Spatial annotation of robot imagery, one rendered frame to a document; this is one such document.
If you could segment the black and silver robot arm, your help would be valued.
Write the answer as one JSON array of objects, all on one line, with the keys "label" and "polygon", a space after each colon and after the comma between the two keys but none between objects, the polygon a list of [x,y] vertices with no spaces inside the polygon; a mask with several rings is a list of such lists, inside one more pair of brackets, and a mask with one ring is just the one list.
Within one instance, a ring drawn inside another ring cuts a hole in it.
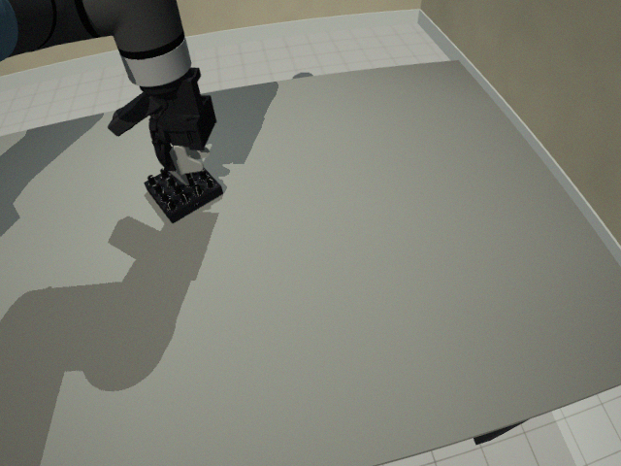
[{"label": "black and silver robot arm", "polygon": [[[138,86],[171,83],[191,67],[177,0],[0,0],[0,61],[107,36]],[[120,136],[161,107],[143,92],[114,112],[108,128]]]}]

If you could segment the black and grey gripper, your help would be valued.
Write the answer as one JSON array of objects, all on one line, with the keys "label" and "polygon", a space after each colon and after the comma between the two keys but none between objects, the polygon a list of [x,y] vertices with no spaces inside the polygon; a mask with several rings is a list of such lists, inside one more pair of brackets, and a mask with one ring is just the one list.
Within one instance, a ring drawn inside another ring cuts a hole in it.
[{"label": "black and grey gripper", "polygon": [[190,185],[187,177],[192,177],[192,173],[204,170],[203,163],[196,159],[210,156],[205,145],[216,123],[211,96],[200,94],[200,77],[199,68],[189,68],[174,82],[140,86],[141,91],[154,94],[162,103],[160,109],[149,115],[148,125],[157,159],[185,185]]}]

